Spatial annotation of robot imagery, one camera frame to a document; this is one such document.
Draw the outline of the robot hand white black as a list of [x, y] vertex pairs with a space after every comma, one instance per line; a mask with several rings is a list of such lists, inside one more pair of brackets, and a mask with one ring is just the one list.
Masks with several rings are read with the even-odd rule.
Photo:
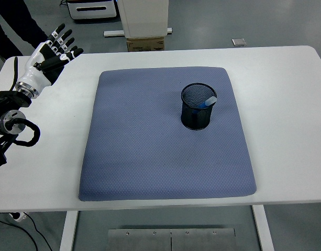
[[61, 24], [37, 46], [25, 65], [24, 75], [16, 82], [16, 91], [37, 98], [44, 88], [56, 82], [65, 65], [83, 53], [73, 44], [72, 30], [64, 28], [65, 24]]

